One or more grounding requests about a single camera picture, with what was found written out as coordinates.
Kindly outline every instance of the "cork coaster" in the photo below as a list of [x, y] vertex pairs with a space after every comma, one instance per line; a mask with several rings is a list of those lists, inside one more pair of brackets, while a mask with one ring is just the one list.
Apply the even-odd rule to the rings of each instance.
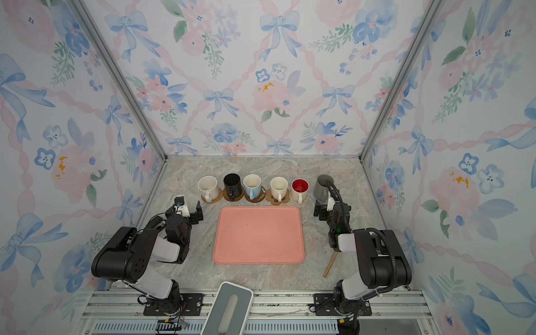
[[224, 191], [222, 189], [220, 189], [220, 195], [218, 195], [218, 197], [216, 199], [212, 199], [211, 202], [208, 202], [203, 196], [201, 196], [201, 199], [203, 199], [203, 202], [205, 204], [215, 204], [218, 201], [220, 201], [223, 196], [224, 196]]
[[233, 201], [229, 200], [229, 195], [227, 194], [227, 192], [224, 190], [224, 198], [225, 200], [229, 201], [229, 202], [232, 202], [232, 203], [235, 203], [237, 202], [238, 200], [242, 199], [244, 197], [244, 190], [242, 190], [242, 194], [240, 194], [240, 196], [238, 198], [235, 198]]
[[251, 202], [251, 203], [260, 203], [260, 202], [263, 201], [264, 198], [266, 197], [266, 190], [264, 189], [264, 186], [261, 186], [261, 187], [260, 187], [260, 193], [259, 193], [259, 196], [256, 197], [256, 198], [253, 199], [253, 200], [249, 198], [249, 196], [248, 196], [248, 194], [247, 194], [246, 192], [244, 192], [244, 194], [245, 194], [244, 198], [245, 198], [247, 201], [249, 201], [249, 202]]
[[281, 204], [286, 204], [286, 203], [288, 203], [289, 199], [290, 199], [290, 191], [289, 190], [287, 190], [287, 193], [285, 194], [283, 199], [281, 199], [281, 202], [279, 202], [277, 199], [274, 199], [272, 197], [272, 190], [271, 189], [268, 189], [268, 191], [266, 191], [266, 200], [268, 200], [274, 206], [279, 206]]

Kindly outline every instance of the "coaster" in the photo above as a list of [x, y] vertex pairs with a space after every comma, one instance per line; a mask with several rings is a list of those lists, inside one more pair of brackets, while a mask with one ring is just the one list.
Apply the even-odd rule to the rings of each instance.
[[285, 194], [285, 196], [283, 197], [283, 199], [281, 199], [281, 202], [278, 201], [277, 199], [274, 199], [272, 197], [272, 190], [271, 189], [268, 189], [268, 191], [266, 191], [266, 200], [268, 200], [270, 203], [272, 203], [272, 205], [274, 206], [279, 206], [281, 204], [286, 204], [288, 203], [288, 200], [290, 199], [290, 195], [291, 195], [291, 192], [289, 190], [287, 190], [287, 193]]
[[245, 196], [244, 198], [251, 202], [251, 203], [260, 203], [262, 200], [264, 200], [264, 198], [266, 197], [266, 190], [264, 189], [264, 186], [261, 186], [260, 187], [260, 193], [259, 193], [259, 196], [256, 197], [255, 199], [250, 199], [248, 194], [246, 192], [244, 192]]
[[203, 196], [201, 196], [201, 199], [203, 199], [205, 204], [215, 204], [218, 201], [220, 201], [223, 196], [224, 196], [224, 191], [222, 189], [220, 189], [220, 195], [218, 195], [218, 197], [216, 199], [212, 199], [211, 202], [208, 202], [207, 200], [205, 200], [205, 198]]
[[229, 195], [227, 194], [227, 192], [224, 190], [224, 198], [225, 200], [231, 202], [231, 203], [235, 203], [237, 202], [238, 200], [242, 199], [244, 197], [244, 190], [242, 190], [242, 194], [240, 194], [240, 196], [238, 198], [235, 198], [233, 201], [229, 200]]
[[299, 202], [297, 202], [297, 201], [294, 201], [294, 199], [293, 199], [292, 197], [291, 197], [291, 201], [292, 201], [293, 203], [295, 203], [295, 204], [303, 205], [303, 204], [305, 204], [307, 201], [309, 201], [309, 198], [310, 198], [310, 196], [307, 197], [307, 199], [303, 200], [301, 204], [300, 204]]

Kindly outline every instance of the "metal base plate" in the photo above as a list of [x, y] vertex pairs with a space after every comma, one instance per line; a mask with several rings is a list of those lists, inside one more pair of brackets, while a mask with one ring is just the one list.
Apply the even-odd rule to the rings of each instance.
[[[201, 315], [201, 307], [203, 307], [203, 293], [181, 293], [183, 303], [186, 307], [181, 313], [181, 316], [199, 316]], [[168, 316], [167, 314], [156, 311], [154, 306], [145, 306], [143, 311], [145, 316]]]
[[[331, 301], [328, 301], [325, 305], [323, 305], [319, 310], [315, 310], [316, 316], [341, 316], [340, 313], [338, 313], [335, 310], [334, 303], [333, 303], [333, 294], [331, 293], [317, 293], [313, 294], [313, 299], [315, 300], [314, 304], [310, 304], [309, 307], [317, 307], [322, 305], [327, 300], [331, 299]], [[345, 309], [348, 310], [350, 313], [354, 311], [354, 307], [357, 301], [348, 301], [345, 302]], [[366, 304], [361, 305], [361, 308], [359, 309], [361, 311], [360, 315], [363, 316], [370, 316], [372, 315], [372, 310], [370, 309], [370, 305], [366, 306]]]

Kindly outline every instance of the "white mug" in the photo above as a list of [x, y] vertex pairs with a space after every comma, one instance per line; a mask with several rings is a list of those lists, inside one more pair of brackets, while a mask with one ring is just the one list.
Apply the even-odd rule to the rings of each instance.
[[213, 176], [205, 176], [201, 178], [197, 183], [197, 187], [203, 192], [201, 193], [201, 196], [204, 197], [208, 203], [220, 195], [218, 181]]
[[270, 182], [270, 189], [272, 191], [272, 197], [281, 201], [282, 198], [287, 194], [288, 182], [283, 177], [275, 177]]
[[305, 179], [296, 179], [291, 184], [291, 200], [302, 204], [309, 197], [309, 183]]

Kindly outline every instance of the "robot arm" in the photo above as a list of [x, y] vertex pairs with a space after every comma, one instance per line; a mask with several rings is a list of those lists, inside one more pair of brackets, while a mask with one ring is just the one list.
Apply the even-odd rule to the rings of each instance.
[[[333, 289], [337, 314], [356, 314], [365, 300], [411, 282], [411, 269], [392, 230], [375, 228], [352, 230], [349, 225], [351, 206], [345, 204], [335, 185], [327, 180], [330, 198], [327, 204], [315, 203], [314, 216], [329, 226], [329, 244], [338, 252], [355, 252], [358, 271], [345, 280], [339, 280]], [[319, 315], [326, 309], [315, 309]]]
[[[175, 197], [166, 219], [153, 217], [144, 229], [121, 227], [91, 264], [95, 277], [121, 280], [147, 297], [148, 305], [165, 315], [181, 312], [182, 298], [177, 282], [159, 274], [149, 263], [157, 260], [182, 264], [189, 251], [191, 225], [203, 220], [201, 205], [190, 213], [184, 196]], [[158, 237], [166, 229], [167, 240]]]

